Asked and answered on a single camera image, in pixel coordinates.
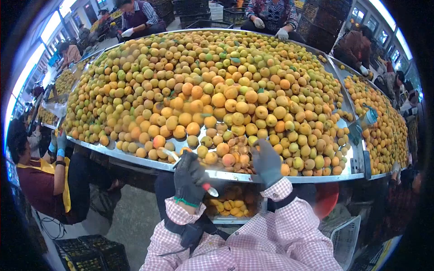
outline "bin of apricots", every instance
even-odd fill
[[[174,163],[159,148],[186,147],[208,169],[247,174],[255,173],[250,148],[264,138],[284,176],[340,175],[351,145],[337,122],[354,116],[341,109],[341,84],[325,62],[243,31],[132,39],[83,73],[62,127],[117,153]]]

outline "white crate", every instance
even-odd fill
[[[357,244],[361,216],[349,219],[334,219],[324,225],[320,231],[333,242],[333,256],[344,271],[351,264]]]
[[[209,3],[211,20],[223,20],[223,6],[217,3]]]

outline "maroon shirt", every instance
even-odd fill
[[[40,162],[30,161],[33,167],[40,167]],[[63,222],[65,207],[62,194],[53,195],[54,174],[31,167],[16,168],[20,187],[27,200],[37,211]]]

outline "white glove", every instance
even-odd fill
[[[130,37],[134,33],[134,30],[132,28],[125,30],[121,36],[122,37]]]
[[[288,39],[288,32],[285,29],[281,28],[279,29],[279,31],[277,31],[276,37],[280,41],[286,41]]]
[[[256,28],[260,28],[260,29],[265,28],[264,22],[260,18],[258,18],[258,17],[256,17],[253,20],[253,23],[255,24]]]
[[[360,65],[360,72],[364,75],[364,76],[367,76],[368,75],[368,70],[363,66],[363,65]]]

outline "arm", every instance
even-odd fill
[[[262,192],[264,197],[278,202],[293,190],[291,182],[282,178]],[[333,257],[333,244],[319,230],[319,220],[310,205],[298,197],[275,211],[276,235],[287,247],[286,254],[313,270],[342,270]]]

